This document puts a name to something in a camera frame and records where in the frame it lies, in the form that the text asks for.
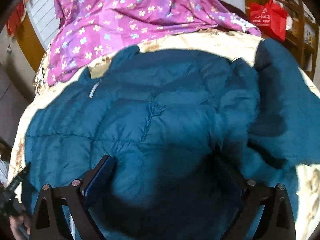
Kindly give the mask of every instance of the red shopping bag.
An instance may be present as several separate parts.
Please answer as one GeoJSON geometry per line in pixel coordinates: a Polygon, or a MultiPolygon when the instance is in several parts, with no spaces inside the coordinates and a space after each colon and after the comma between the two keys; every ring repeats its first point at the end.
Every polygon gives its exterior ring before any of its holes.
{"type": "Polygon", "coordinates": [[[250,22],[256,25],[263,33],[279,41],[285,39],[287,11],[280,5],[269,0],[265,6],[256,3],[250,4],[250,22]]]}

